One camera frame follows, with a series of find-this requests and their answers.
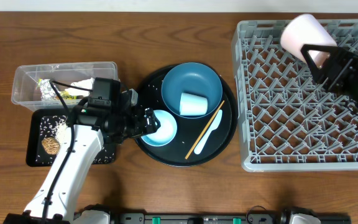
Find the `black rectangular tray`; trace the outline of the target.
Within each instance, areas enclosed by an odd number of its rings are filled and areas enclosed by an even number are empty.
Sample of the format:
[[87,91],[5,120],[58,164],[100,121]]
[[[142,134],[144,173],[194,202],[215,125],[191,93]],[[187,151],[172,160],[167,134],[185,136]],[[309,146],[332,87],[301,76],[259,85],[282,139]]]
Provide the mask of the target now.
[[49,154],[42,145],[45,138],[55,138],[57,127],[65,124],[67,114],[63,109],[40,109],[32,114],[26,164],[30,167],[51,166],[56,154]]

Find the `white tissue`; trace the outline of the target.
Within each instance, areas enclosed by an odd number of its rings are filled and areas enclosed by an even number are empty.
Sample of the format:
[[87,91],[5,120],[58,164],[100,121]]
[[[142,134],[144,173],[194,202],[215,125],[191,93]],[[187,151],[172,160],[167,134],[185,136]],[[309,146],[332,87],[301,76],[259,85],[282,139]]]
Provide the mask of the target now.
[[65,89],[65,92],[71,96],[88,96],[89,90],[92,90],[94,78],[73,82],[69,88]]

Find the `yellow foil snack wrapper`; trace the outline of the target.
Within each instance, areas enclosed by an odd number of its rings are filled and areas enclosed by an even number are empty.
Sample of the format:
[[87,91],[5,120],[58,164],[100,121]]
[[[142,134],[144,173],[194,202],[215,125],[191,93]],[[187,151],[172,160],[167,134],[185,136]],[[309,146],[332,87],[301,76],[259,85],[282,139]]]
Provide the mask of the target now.
[[[41,92],[41,100],[42,101],[48,101],[48,100],[58,100],[58,96],[55,93],[55,91],[53,90],[49,79],[39,79],[38,81],[38,89]],[[60,94],[60,96],[64,99],[64,100],[76,100],[77,96],[71,95],[69,94],[69,92],[65,91],[65,90],[57,90]]]

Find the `grey dishwasher rack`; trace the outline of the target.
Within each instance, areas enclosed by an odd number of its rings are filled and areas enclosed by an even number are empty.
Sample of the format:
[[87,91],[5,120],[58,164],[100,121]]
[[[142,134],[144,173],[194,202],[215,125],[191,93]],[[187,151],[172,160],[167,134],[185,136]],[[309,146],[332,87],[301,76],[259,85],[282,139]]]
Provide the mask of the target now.
[[249,172],[358,170],[358,115],[281,47],[286,25],[241,21],[232,38],[241,165]]

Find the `pink cup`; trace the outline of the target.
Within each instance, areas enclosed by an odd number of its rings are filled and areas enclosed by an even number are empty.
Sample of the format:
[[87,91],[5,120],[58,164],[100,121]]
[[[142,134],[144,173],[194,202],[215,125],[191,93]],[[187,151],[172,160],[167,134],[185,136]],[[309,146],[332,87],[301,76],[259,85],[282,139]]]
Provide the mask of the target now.
[[335,40],[311,14],[302,14],[292,20],[283,30],[280,45],[287,52],[306,63],[301,48],[305,44],[337,46]]

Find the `wooden chopstick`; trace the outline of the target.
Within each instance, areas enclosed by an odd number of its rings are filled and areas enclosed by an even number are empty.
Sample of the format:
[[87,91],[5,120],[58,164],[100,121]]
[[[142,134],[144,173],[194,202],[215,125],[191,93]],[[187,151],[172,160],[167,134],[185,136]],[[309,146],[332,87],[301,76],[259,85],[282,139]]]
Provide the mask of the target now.
[[211,123],[213,122],[213,120],[215,119],[218,111],[221,109],[221,107],[223,106],[223,104],[225,103],[224,100],[222,100],[222,102],[220,103],[220,105],[218,106],[218,108],[216,109],[216,111],[213,113],[212,117],[209,119],[209,121],[207,122],[207,124],[205,125],[205,127],[203,128],[202,132],[200,133],[200,135],[198,136],[198,138],[196,139],[196,141],[194,142],[194,144],[192,145],[192,147],[190,148],[190,150],[188,151],[187,155],[185,156],[185,159],[187,160],[189,158],[189,156],[191,155],[191,153],[194,151],[196,145],[199,143],[199,141],[201,140],[201,138],[204,136],[205,132],[208,130],[209,126],[211,125]]

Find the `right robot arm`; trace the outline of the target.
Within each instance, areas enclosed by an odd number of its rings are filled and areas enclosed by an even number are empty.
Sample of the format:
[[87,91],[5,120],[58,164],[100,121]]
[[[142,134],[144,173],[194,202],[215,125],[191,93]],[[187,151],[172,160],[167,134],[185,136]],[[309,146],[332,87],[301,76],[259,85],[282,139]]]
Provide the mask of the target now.
[[[328,53],[322,66],[315,64],[309,52]],[[358,55],[342,47],[305,44],[301,48],[313,80],[331,93],[349,97],[347,109],[358,117]]]

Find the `dark blue plate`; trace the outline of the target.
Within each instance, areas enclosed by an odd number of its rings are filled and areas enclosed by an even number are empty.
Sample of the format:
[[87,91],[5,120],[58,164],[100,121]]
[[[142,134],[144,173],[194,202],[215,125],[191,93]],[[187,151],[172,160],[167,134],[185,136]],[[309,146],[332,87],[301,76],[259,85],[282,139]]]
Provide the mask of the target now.
[[[180,98],[182,93],[202,96],[208,100],[208,110],[202,116],[181,116]],[[223,86],[219,75],[209,66],[187,62],[173,67],[163,78],[162,100],[174,114],[189,119],[202,118],[212,113],[223,97]]]

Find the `spilled rice grains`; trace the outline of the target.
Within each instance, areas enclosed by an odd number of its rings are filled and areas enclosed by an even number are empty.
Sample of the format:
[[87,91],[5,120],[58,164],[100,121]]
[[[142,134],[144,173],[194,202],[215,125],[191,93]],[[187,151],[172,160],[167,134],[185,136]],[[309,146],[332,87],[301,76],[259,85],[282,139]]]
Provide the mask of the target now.
[[67,119],[65,124],[57,127],[55,139],[63,147],[63,141],[69,136],[66,129],[71,124],[82,124],[101,130],[104,146],[94,159],[95,164],[109,164],[115,160],[116,146],[123,143],[124,116],[133,107],[131,106],[131,92],[121,91],[119,81],[110,80],[103,84],[95,80],[88,96],[77,96],[76,100],[64,100],[57,90],[65,90],[70,85],[49,81],[53,90],[62,103]]

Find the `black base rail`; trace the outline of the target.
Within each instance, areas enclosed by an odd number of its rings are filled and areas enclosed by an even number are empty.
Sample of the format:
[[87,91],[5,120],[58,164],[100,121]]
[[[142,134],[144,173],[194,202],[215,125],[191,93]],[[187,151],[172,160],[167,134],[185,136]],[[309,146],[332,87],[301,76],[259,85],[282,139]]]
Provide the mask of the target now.
[[111,223],[111,224],[351,224],[349,215],[341,213],[316,213],[308,208],[289,207],[281,212],[266,210],[254,206],[245,214],[116,214],[102,205],[89,206],[80,215],[75,216],[75,223]]

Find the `brown cookie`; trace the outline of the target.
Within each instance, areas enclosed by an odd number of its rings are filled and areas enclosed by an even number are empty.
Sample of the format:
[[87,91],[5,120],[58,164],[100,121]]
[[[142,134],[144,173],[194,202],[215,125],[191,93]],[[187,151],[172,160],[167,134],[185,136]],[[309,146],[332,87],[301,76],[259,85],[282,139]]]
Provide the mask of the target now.
[[45,152],[50,155],[56,155],[60,150],[60,143],[53,137],[44,138],[41,144]]

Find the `clear plastic bin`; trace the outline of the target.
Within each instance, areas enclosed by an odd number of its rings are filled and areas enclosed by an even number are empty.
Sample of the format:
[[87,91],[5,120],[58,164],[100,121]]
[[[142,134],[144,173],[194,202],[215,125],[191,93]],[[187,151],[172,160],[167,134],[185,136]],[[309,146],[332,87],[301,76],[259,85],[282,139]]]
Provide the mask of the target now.
[[12,86],[11,101],[31,111],[40,109],[62,109],[59,100],[41,100],[39,79],[55,80],[67,85],[89,78],[118,80],[114,62],[75,62],[22,65],[17,68]]

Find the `light blue bowl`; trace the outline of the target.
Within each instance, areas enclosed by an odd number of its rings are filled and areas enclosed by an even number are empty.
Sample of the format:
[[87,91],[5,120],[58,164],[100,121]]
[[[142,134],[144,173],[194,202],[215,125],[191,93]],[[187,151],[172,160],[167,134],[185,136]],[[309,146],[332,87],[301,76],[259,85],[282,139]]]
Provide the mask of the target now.
[[167,111],[155,110],[154,113],[160,121],[160,127],[155,133],[142,136],[141,140],[149,146],[160,147],[173,140],[177,133],[177,122]]

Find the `white plastic knife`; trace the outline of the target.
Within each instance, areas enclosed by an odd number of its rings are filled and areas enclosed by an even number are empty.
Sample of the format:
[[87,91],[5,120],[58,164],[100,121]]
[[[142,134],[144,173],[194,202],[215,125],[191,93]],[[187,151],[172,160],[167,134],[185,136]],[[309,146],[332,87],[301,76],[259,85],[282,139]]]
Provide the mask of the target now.
[[223,116],[223,111],[219,110],[217,115],[216,115],[216,117],[215,117],[215,119],[213,120],[213,122],[209,126],[208,130],[206,131],[204,136],[201,138],[199,143],[196,145],[196,147],[194,149],[195,154],[200,154],[201,153],[201,151],[203,150],[203,148],[204,148],[204,146],[206,144],[206,141],[208,140],[208,138],[211,135],[211,133],[219,127],[219,124],[220,124],[220,122],[222,120],[222,116]]

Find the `light blue cup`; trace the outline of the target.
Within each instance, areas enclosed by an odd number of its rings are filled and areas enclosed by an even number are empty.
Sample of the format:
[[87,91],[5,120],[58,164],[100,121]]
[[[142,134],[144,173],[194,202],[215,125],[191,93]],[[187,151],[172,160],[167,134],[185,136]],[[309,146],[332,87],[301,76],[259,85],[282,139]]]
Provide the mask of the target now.
[[182,93],[180,98],[181,116],[202,116],[208,110],[208,100],[205,97]]

